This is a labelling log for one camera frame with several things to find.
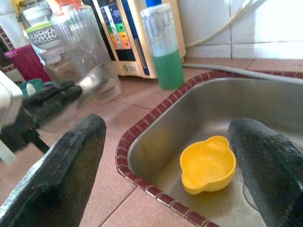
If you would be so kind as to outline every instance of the white wall tile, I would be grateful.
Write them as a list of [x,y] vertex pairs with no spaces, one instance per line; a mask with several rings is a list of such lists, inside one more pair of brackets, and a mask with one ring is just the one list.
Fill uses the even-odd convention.
[[186,57],[189,58],[230,58],[230,45],[195,46],[187,49]]
[[[231,0],[232,14],[243,0]],[[259,0],[232,25],[233,44],[303,41],[302,0]]]
[[0,15],[15,12],[12,0],[1,0]]
[[[185,44],[206,38],[230,18],[229,0],[178,0]],[[230,44],[230,29],[205,43]]]
[[8,78],[10,78],[14,82],[17,82],[17,81],[24,82],[25,81],[17,69],[6,72],[5,74],[8,76]]
[[303,59],[303,42],[236,44],[234,58]]
[[16,19],[16,13],[9,13],[0,16],[0,25],[15,48],[26,45],[23,32]]

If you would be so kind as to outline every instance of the red container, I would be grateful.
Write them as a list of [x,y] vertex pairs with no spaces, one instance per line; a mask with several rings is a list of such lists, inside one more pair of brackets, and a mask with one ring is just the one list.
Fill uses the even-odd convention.
[[4,56],[14,63],[26,81],[36,78],[40,78],[43,82],[51,80],[31,45],[6,52]]

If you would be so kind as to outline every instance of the red tile sink edge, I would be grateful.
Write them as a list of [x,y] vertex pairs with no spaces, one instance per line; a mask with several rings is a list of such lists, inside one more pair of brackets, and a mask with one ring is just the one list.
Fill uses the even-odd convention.
[[[292,78],[303,78],[303,72],[282,72],[282,71],[261,71],[266,74],[272,74],[282,77],[292,77]],[[127,152],[130,148],[133,140],[138,137],[144,130],[146,130],[156,119],[158,119],[166,110],[172,106],[176,101],[178,101],[185,93],[187,93],[195,85],[216,78],[249,78],[244,75],[230,73],[225,71],[210,71],[203,73],[201,75],[195,76],[188,80],[181,88],[174,91],[170,96],[168,96],[162,103],[160,103],[156,108],[149,112],[145,117],[143,117],[139,122],[137,122],[132,128],[125,132],[116,148],[116,167],[118,173],[123,177],[134,183],[137,187],[144,190],[150,196],[154,197],[159,202],[168,206],[170,209],[184,217],[186,220],[195,224],[199,227],[219,227],[215,223],[207,220],[202,215],[190,210],[188,207],[184,206],[174,198],[163,193],[157,187],[149,184],[147,181],[140,178],[140,176],[134,174],[128,168],[127,162]]]

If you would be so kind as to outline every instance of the green liquid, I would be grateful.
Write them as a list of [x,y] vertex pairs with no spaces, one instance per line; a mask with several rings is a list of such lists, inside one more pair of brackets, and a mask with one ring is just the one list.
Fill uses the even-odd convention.
[[153,57],[153,60],[163,90],[177,89],[184,84],[179,50],[165,56]]

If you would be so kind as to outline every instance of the blue bottle cap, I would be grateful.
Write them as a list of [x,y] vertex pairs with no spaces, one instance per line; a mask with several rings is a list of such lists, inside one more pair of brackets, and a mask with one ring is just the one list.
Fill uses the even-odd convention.
[[161,4],[161,0],[146,0],[147,7],[155,6]]

